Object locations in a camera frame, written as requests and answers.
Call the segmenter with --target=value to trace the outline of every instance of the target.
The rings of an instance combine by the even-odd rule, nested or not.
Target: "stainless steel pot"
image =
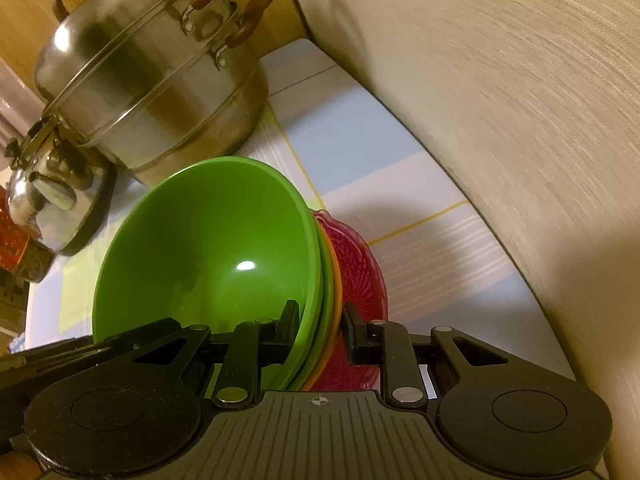
[[[266,100],[244,42],[271,1],[238,16],[227,0],[85,0],[65,17],[56,0],[63,21],[34,72],[46,114],[147,185],[231,152]]]
[[[18,144],[7,187],[9,215],[55,253],[74,254],[106,216],[115,168],[96,150],[74,146],[73,134],[55,118],[42,118]]]

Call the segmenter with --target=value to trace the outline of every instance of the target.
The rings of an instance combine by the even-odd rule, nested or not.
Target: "red plate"
[[[342,275],[342,298],[353,303],[364,321],[387,319],[386,288],[382,272],[362,237],[348,225],[338,222],[327,211],[314,211],[334,246]],[[344,342],[339,335],[334,353],[314,391],[370,390],[378,379],[376,366],[353,366],[347,361]]]

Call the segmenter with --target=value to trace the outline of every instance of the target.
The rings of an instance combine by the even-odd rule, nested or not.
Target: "striped tablecloth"
[[[307,40],[262,58],[270,96],[238,155],[262,160],[311,208],[355,228],[380,263],[389,317],[414,333],[448,324],[572,377],[535,298],[473,206],[412,135]],[[120,176],[92,243],[33,286],[26,346],[91,332],[100,263],[145,193]]]

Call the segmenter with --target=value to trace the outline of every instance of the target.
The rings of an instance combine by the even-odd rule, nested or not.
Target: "wall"
[[[640,0],[300,4],[488,219],[640,478]]]
[[[38,53],[56,30],[53,0],[0,0],[0,57],[33,88],[31,75]],[[75,9],[83,0],[63,0]],[[236,0],[244,8],[248,0]],[[274,0],[250,43],[262,56],[290,41],[304,38],[305,31],[292,0]]]

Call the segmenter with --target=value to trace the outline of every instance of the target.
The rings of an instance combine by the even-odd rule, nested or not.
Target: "kettle spout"
[[[55,178],[32,171],[29,182],[53,205],[62,210],[69,210],[76,205],[76,192],[69,184]]]

